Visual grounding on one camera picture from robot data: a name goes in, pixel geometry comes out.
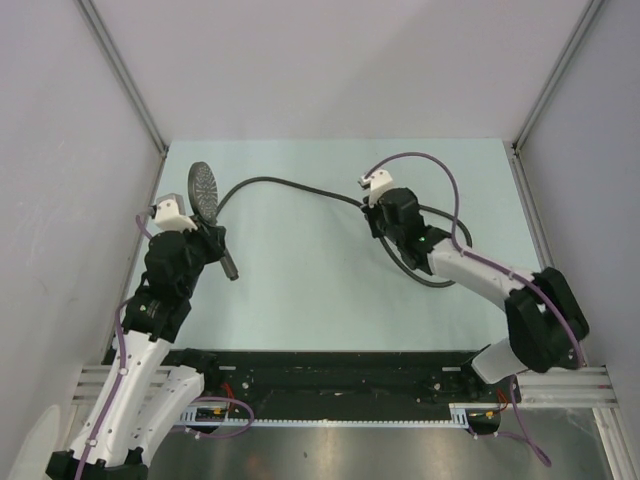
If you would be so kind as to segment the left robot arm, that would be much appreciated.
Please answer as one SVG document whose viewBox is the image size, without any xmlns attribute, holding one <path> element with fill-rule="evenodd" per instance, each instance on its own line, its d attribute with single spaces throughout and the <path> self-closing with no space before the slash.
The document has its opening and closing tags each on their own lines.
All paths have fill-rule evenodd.
<svg viewBox="0 0 640 480">
<path fill-rule="evenodd" d="M 49 478 L 146 478 L 181 413 L 196 398 L 207 400 L 219 392 L 216 356 L 187 349 L 153 398 L 146 397 L 191 310 L 199 276 L 225 255 L 225 235 L 221 226 L 199 224 L 150 240 L 141 283 L 116 315 L 118 349 L 110 372 L 69 449 L 51 455 Z"/>
</svg>

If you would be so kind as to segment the grey shower head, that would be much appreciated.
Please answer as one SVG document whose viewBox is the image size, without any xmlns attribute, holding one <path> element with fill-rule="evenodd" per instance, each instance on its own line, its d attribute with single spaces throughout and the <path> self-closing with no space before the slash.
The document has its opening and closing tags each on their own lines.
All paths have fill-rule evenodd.
<svg viewBox="0 0 640 480">
<path fill-rule="evenodd" d="M 226 277 L 230 281 L 238 280 L 239 271 L 226 246 L 226 230 L 217 225 L 218 187 L 214 173 L 206 162 L 199 161 L 191 165 L 187 190 L 189 204 L 197 223 L 214 234 L 214 242 L 219 250 L 219 262 Z"/>
</svg>

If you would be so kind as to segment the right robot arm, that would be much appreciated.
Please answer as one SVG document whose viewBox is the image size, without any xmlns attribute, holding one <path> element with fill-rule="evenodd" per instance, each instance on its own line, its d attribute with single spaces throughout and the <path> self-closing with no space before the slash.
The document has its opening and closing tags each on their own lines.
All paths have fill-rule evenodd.
<svg viewBox="0 0 640 480">
<path fill-rule="evenodd" d="M 507 337 L 480 350 L 461 376 L 469 399 L 486 400 L 498 381 L 525 370 L 582 366 L 580 342 L 590 327 L 559 270 L 518 270 L 456 244 L 452 234 L 425 223 L 408 188 L 366 197 L 362 211 L 372 236 L 395 245 L 409 269 L 457 283 L 505 313 Z"/>
</svg>

